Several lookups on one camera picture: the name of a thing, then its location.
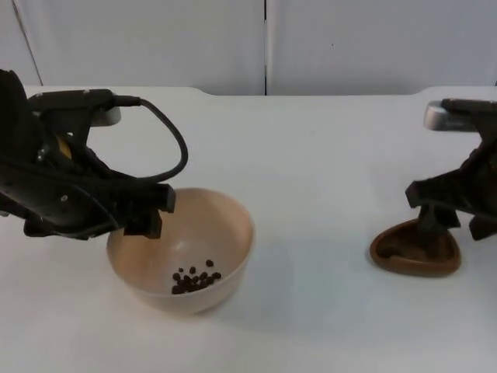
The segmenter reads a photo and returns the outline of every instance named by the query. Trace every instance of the white wall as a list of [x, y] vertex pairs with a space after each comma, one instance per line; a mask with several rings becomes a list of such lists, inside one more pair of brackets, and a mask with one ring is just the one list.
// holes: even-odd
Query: white wall
[[497, 2], [267, 0], [269, 94], [494, 85]]
[[264, 92], [262, 0], [16, 2], [46, 85]]
[[0, 0], [0, 69], [15, 70], [24, 84], [40, 84], [9, 0]]

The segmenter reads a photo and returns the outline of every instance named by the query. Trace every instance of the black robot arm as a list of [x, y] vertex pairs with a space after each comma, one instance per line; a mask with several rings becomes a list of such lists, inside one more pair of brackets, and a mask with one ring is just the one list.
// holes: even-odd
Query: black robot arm
[[444, 99], [431, 103], [425, 125], [435, 131], [477, 131], [481, 144], [459, 169], [415, 181], [406, 190], [411, 207], [421, 206], [418, 229], [430, 239], [460, 226], [456, 211], [474, 215], [475, 240], [497, 233], [497, 103]]
[[[172, 132], [181, 159], [173, 169], [136, 178], [110, 169], [86, 146], [89, 130], [120, 119], [119, 106], [145, 106]], [[153, 104], [108, 89], [47, 92], [27, 99], [12, 71], [0, 71], [0, 211], [24, 219], [28, 236], [89, 239], [119, 228], [158, 238], [158, 211], [173, 212], [161, 184], [183, 170], [182, 135]]]

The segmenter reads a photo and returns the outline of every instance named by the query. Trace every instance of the bowl rim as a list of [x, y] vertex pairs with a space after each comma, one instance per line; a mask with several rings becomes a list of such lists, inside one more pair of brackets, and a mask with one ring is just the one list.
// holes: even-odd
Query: bowl rim
[[140, 289], [138, 287], [136, 287], [135, 285], [131, 284], [130, 282], [128, 282], [126, 279], [124, 279], [123, 277], [121, 277], [117, 272], [116, 270], [114, 269], [114, 265], [113, 265], [113, 261], [110, 259], [110, 255], [109, 255], [109, 241], [110, 241], [110, 236], [118, 231], [114, 231], [114, 232], [111, 232], [109, 234], [109, 237], [107, 238], [107, 245], [106, 245], [106, 251], [107, 251], [107, 258], [109, 259], [109, 262], [110, 262], [110, 266], [113, 268], [113, 272], [115, 273], [116, 276], [118, 276], [119, 279], [122, 280], [122, 282], [124, 282], [127, 286], [129, 286], [130, 288], [132, 288], [133, 290], [143, 294], [143, 295], [147, 295], [147, 296], [153, 296], [153, 297], [156, 297], [156, 298], [188, 298], [188, 297], [191, 297], [191, 296], [195, 296], [195, 295], [199, 295], [201, 293], [204, 293], [206, 291], [212, 291], [214, 290], [217, 286], [220, 286], [222, 285], [225, 281], [228, 281], [231, 277], [233, 277], [234, 275], [236, 275], [240, 270], [243, 270], [246, 265], [247, 265], [247, 262], [249, 261], [250, 259], [250, 256], [252, 255], [252, 251], [254, 249], [254, 245], [255, 245], [255, 241], [256, 241], [256, 233], [255, 233], [255, 224], [254, 224], [254, 221], [252, 219], [252, 216], [250, 215], [250, 212], [249, 210], [243, 205], [241, 204], [240, 202], [238, 202], [236, 199], [234, 199], [233, 197], [227, 195], [226, 193], [223, 193], [223, 192], [219, 192], [217, 190], [212, 190], [212, 189], [207, 189], [207, 188], [201, 188], [201, 187], [184, 187], [184, 188], [177, 188], [176, 189], [176, 192], [180, 191], [180, 190], [202, 190], [202, 191], [207, 191], [209, 193], [214, 193], [214, 194], [217, 194], [221, 197], [224, 197], [224, 198], [227, 198], [228, 200], [231, 200], [231, 202], [234, 202], [236, 205], [238, 205], [239, 208], [241, 208], [241, 210], [244, 212], [244, 214], [247, 216], [248, 218], [248, 223], [250, 224], [250, 227], [252, 228], [252, 237], [251, 237], [251, 242], [250, 242], [250, 245], [248, 247], [248, 252], [247, 252], [247, 255], [245, 255], [245, 258], [243, 259], [243, 261], [240, 262], [239, 265], [237, 265], [237, 267], [235, 268], [235, 270], [233, 270], [228, 276], [226, 277], [222, 277], [220, 281], [218, 282], [215, 282], [214, 284], [212, 284], [211, 286], [207, 287], [207, 288], [204, 288], [204, 289], [200, 289], [200, 290], [197, 290], [197, 291], [192, 291], [191, 293], [183, 293], [183, 294], [165, 294], [165, 293], [156, 293], [156, 292], [153, 292], [153, 291], [146, 291], [146, 290], [143, 290], [143, 289]]

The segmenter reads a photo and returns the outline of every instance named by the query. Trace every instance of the white table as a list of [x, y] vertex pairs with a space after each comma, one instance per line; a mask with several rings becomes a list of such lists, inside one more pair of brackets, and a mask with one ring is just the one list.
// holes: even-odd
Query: white table
[[[120, 283], [105, 238], [28, 239], [20, 220], [3, 218], [0, 371], [497, 369], [497, 238], [473, 242], [461, 215], [454, 234], [463, 263], [442, 279], [391, 274], [367, 255], [376, 234], [417, 216], [404, 195], [412, 180], [458, 167], [478, 145], [476, 134], [424, 129], [426, 104], [497, 99], [497, 89], [337, 97], [113, 90], [149, 99], [184, 133], [191, 158], [174, 187], [221, 190], [250, 210], [257, 243], [244, 283], [214, 310], [173, 317]], [[89, 144], [110, 166], [142, 176], [178, 157], [145, 109], [124, 109], [121, 123], [92, 130]]]

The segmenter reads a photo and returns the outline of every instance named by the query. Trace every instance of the brown dish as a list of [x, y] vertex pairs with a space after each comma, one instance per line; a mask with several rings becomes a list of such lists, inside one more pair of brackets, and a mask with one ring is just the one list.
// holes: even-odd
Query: brown dish
[[456, 240], [447, 232], [429, 243], [418, 244], [417, 220], [406, 221], [378, 235], [370, 246], [373, 261], [381, 268], [399, 274], [438, 277], [455, 272], [461, 265]]

